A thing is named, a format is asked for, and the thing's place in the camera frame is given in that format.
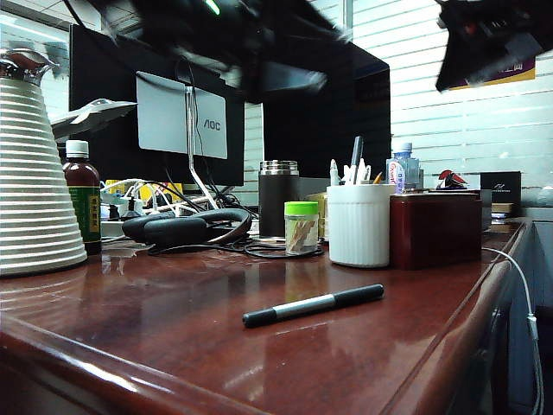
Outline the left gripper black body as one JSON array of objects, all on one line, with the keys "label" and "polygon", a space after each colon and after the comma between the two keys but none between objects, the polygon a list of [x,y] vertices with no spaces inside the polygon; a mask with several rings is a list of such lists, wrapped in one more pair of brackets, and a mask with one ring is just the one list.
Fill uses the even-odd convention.
[{"label": "left gripper black body", "polygon": [[177,8],[172,34],[180,48],[242,71],[244,91],[264,91],[275,41],[275,8]]}]

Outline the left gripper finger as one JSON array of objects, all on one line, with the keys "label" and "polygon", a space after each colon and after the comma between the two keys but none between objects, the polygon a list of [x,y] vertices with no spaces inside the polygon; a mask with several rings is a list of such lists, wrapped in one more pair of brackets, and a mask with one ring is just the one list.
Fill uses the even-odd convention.
[{"label": "left gripper finger", "polygon": [[326,83],[324,73],[262,61],[241,68],[240,92],[246,101],[259,104],[284,93],[317,93]]},{"label": "left gripper finger", "polygon": [[286,0],[267,2],[267,25],[281,37],[349,42],[350,29],[331,23],[309,1]]}]

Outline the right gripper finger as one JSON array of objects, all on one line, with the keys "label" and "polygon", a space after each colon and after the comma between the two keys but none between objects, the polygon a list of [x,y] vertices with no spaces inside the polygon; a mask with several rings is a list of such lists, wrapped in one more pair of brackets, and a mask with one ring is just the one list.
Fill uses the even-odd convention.
[{"label": "right gripper finger", "polygon": [[518,33],[506,43],[464,41],[450,33],[442,68],[435,83],[438,91],[451,89],[465,80],[479,84],[495,74],[538,55],[538,42],[528,33]]}]

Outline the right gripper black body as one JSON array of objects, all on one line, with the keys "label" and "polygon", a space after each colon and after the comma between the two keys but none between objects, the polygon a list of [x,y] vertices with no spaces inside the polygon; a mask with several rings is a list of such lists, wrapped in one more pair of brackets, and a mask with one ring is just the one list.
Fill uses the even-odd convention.
[{"label": "right gripper black body", "polygon": [[505,43],[531,35],[543,48],[552,46],[551,1],[440,1],[442,26],[473,43]]}]

